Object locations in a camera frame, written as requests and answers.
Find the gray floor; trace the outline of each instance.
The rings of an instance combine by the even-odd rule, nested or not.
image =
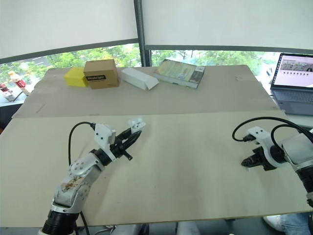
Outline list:
[[[283,235],[270,228],[262,218],[236,219],[234,221],[209,220],[197,221],[201,235]],[[150,235],[175,235],[176,223],[150,224]],[[103,229],[101,226],[90,227],[90,234]],[[1,235],[36,235],[38,228],[0,228]],[[79,235],[86,235],[85,230]]]

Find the plywood board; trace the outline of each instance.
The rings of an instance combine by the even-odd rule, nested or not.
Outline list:
[[[153,75],[156,68],[135,69]],[[91,90],[68,86],[63,79],[67,71],[50,69],[14,117],[279,110],[246,65],[207,66],[196,90],[160,82],[150,91],[143,91],[123,81],[117,88]]]
[[[145,115],[147,127],[107,166],[84,207],[90,225],[201,220],[307,211],[306,191],[288,165],[265,172],[240,165],[253,143],[231,138],[240,122],[280,111]],[[133,116],[15,118],[0,135],[0,222],[42,227],[54,190],[67,173],[67,139],[80,121],[107,123],[118,133]],[[270,130],[274,121],[253,125]],[[242,137],[246,129],[239,131]],[[282,128],[278,140],[294,134]],[[72,159],[97,148],[93,131],[78,127]]]

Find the laptop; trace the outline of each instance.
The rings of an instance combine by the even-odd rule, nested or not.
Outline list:
[[[281,53],[270,89],[286,114],[313,115],[313,55]]]

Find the laptop screen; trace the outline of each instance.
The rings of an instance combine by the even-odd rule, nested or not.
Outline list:
[[[313,89],[313,56],[280,54],[272,86]]]

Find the laptop keyboard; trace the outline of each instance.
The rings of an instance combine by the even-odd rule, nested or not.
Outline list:
[[[273,91],[278,100],[313,102],[312,92],[297,92],[297,91]]]

